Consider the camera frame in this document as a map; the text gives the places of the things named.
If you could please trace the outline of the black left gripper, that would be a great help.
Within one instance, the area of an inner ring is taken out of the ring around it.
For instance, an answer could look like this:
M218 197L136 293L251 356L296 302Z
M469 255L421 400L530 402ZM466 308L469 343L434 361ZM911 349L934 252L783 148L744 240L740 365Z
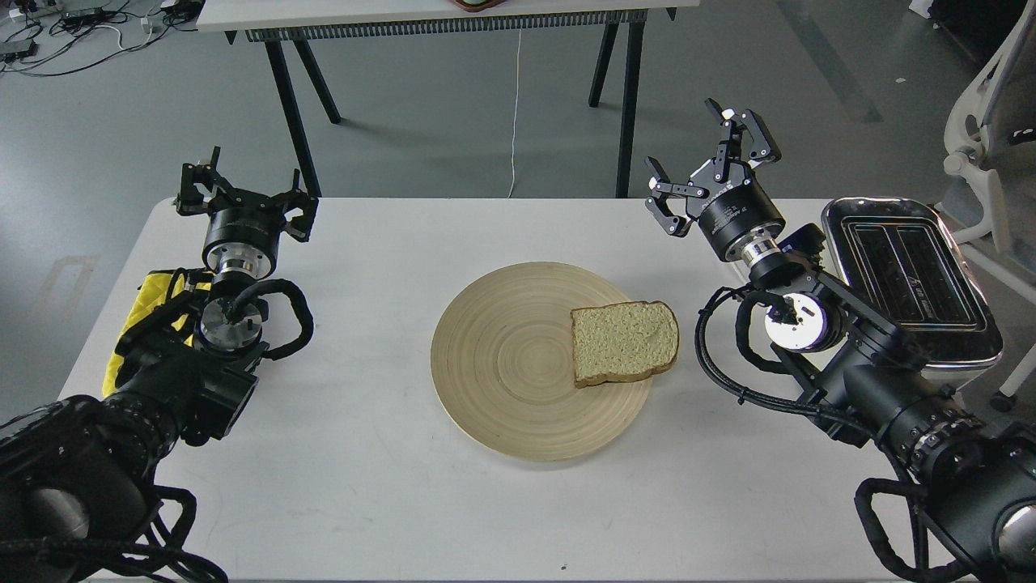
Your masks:
M281 232L300 243L311 239L319 196L303 190L297 168L290 190L271 199L255 193L233 194L230 182L217 170L219 155L221 147L214 147L207 162L182 165L174 199L176 213L210 216L202 259L211 272L271 274Z

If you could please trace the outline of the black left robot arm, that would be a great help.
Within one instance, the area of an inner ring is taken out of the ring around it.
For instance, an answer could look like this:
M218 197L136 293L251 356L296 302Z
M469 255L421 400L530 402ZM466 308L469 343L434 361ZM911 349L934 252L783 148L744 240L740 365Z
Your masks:
M111 393L74 395L2 427L2 579L79 582L99 571L226 582L186 552L197 501L160 486L178 443L230 434L262 360L311 342L314 321L292 281L275 279L281 235L310 239L319 198L295 171L274 196L233 187L210 162L182 167L175 207L208 224L203 267L171 270L165 298L132 322L113 354Z

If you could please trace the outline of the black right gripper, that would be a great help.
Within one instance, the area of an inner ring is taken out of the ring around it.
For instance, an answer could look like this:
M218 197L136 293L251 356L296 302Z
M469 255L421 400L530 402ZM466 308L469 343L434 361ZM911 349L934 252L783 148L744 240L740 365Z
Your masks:
M742 236L758 228L770 236L778 236L787 221L762 192L754 170L762 164L782 159L772 133L761 116L745 109L736 111L707 97L707 110L720 125L720 140L715 156L692 174L688 182L673 182L662 163L648 156L645 166L651 178L651 195L645 206L666 235L685 237L693 223L697 223L714 254L723 262L740 257ZM741 144L744 137L750 141L747 164L744 163ZM728 178L719 181L717 176L727 172Z

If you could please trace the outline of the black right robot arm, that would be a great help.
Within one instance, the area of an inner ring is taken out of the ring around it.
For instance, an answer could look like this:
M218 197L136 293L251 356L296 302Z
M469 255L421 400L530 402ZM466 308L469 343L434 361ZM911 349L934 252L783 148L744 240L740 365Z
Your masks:
M809 419L829 438L873 443L895 479L865 479L854 503L885 569L913 582L1034 579L1034 431L992 431L926 372L977 372L1002 336L961 251L930 207L841 197L788 237L755 170L780 159L751 110L707 107L715 154L687 181L652 171L648 210L670 235L697 225L743 287L699 311L694 349L721 388Z

